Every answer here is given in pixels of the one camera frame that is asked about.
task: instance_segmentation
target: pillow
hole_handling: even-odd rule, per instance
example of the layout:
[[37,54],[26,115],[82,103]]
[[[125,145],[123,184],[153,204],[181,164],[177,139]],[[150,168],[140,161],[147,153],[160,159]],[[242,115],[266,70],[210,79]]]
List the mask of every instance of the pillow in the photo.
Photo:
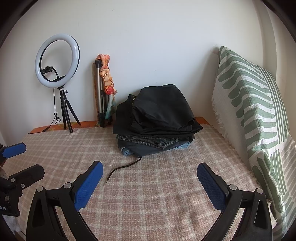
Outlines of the pillow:
[[221,47],[212,101],[225,138],[272,201],[274,240],[280,240],[296,216],[296,146],[275,79]]

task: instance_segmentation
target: beige blanket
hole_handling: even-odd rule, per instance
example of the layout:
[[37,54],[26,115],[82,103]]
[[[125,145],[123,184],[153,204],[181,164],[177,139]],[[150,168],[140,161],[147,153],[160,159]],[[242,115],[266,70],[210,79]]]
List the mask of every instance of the beige blanket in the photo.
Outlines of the beige blanket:
[[[27,151],[7,160],[8,175],[34,164],[45,170],[44,179],[23,191],[19,223],[25,232],[36,188],[61,187],[73,182],[94,160],[104,166],[104,175],[86,208],[80,212],[98,240],[201,240],[219,215],[198,181],[196,169],[206,162],[228,184],[254,191],[258,184],[237,153],[212,127],[203,125],[187,149],[149,155],[137,164],[117,170],[104,187],[110,171],[136,160],[117,148],[112,129],[89,128],[27,135]],[[61,215],[69,240],[75,240]],[[225,240],[234,235],[236,219]]]

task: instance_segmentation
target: tripod leg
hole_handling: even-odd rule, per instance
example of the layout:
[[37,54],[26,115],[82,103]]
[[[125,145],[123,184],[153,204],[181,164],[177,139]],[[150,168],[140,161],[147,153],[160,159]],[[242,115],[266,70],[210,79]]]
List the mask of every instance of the tripod leg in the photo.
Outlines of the tripod leg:
[[70,122],[70,118],[69,118],[69,113],[68,113],[68,109],[67,109],[67,106],[66,106],[66,102],[62,102],[62,106],[64,108],[64,113],[65,113],[65,117],[66,117],[67,124],[68,124],[68,127],[69,127],[69,131],[70,131],[70,133],[72,133],[73,132],[73,129],[72,129],[72,125],[71,125],[71,122]]
[[68,100],[66,100],[66,104],[67,104],[67,106],[69,107],[69,109],[70,109],[72,115],[74,116],[75,120],[77,121],[77,123],[78,123],[79,125],[81,125],[80,121],[78,120],[78,118],[77,118],[77,116],[76,116],[76,114],[75,114],[75,112],[74,112],[74,110],[73,110],[73,108],[72,108],[72,106],[70,105],[70,102],[69,102]]
[[67,128],[67,123],[66,123],[66,117],[65,117],[63,101],[61,101],[61,107],[62,107],[62,116],[63,116],[64,129],[66,129]]

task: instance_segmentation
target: blue clamp pad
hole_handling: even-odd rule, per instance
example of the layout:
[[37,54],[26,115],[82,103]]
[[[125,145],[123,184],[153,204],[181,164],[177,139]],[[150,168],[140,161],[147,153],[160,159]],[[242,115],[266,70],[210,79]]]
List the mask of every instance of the blue clamp pad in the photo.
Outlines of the blue clamp pad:
[[11,158],[13,156],[24,153],[26,149],[26,145],[23,142],[13,146],[8,146],[2,152],[2,156],[5,158]]
[[99,161],[95,161],[85,174],[88,174],[88,176],[85,178],[80,187],[78,187],[78,189],[75,191],[74,195],[74,206],[77,211],[87,205],[91,195],[96,189],[103,175],[103,164]]
[[221,180],[223,179],[220,176],[215,175],[206,163],[198,165],[197,177],[214,208],[223,212],[226,208],[226,194],[225,190],[222,190],[221,185],[217,183],[217,178],[219,177]]

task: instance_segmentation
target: black tripod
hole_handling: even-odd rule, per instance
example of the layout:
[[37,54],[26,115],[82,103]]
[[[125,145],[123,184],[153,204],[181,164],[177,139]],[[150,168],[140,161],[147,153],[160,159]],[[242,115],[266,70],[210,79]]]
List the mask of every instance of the black tripod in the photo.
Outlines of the black tripod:
[[70,105],[70,102],[67,100],[67,96],[66,94],[68,93],[68,91],[63,90],[64,86],[59,87],[58,89],[60,90],[60,95],[61,95],[61,106],[62,106],[62,116],[63,116],[63,122],[64,122],[64,129],[67,128],[66,125],[66,121],[68,124],[68,128],[70,133],[73,132],[73,128],[70,122],[70,117],[69,117],[69,113],[68,113],[68,109],[67,106],[69,107],[69,110],[71,111],[72,115],[74,116],[75,120],[77,121],[77,123],[79,125],[81,125],[80,121],[78,120],[72,106]]

